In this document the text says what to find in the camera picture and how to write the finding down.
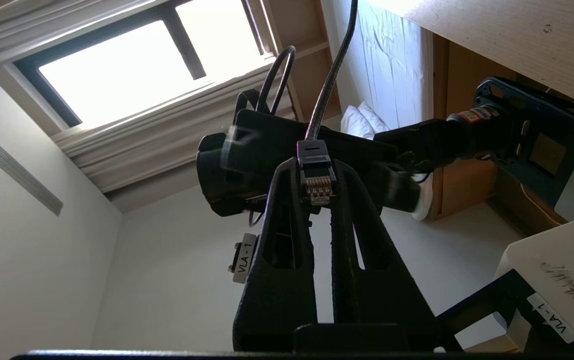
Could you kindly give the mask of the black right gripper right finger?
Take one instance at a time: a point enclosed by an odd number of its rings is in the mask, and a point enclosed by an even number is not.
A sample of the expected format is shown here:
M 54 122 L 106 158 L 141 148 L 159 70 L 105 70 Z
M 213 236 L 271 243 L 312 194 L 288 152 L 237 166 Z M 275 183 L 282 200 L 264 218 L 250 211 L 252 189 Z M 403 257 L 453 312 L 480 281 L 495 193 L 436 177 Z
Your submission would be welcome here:
M 332 299 L 337 324 L 383 326 L 396 331 L 395 347 L 430 352 L 440 327 L 408 271 L 355 170 L 334 162 Z

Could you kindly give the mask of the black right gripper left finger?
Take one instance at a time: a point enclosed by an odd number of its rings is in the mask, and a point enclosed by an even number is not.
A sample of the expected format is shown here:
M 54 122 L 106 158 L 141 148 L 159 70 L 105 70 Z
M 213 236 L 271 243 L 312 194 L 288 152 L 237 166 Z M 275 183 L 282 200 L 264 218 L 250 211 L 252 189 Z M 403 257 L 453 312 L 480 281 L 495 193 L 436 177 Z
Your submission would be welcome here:
M 250 273 L 233 321 L 237 352 L 290 352 L 298 328 L 317 322 L 309 212 L 298 163 L 277 167 Z

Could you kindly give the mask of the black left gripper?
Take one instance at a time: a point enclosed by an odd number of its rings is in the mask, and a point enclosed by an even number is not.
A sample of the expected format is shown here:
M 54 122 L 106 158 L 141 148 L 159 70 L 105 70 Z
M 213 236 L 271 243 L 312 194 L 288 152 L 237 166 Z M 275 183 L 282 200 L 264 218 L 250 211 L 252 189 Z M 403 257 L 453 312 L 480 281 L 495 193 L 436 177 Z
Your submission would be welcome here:
M 263 210 L 276 168 L 296 156 L 306 129 L 305 123 L 242 109 L 227 132 L 203 137 L 197 174 L 211 209 L 221 217 Z M 421 187 L 394 164 L 393 146 L 325 127 L 319 136 L 330 157 L 358 173 L 377 207 L 408 213 L 417 209 Z

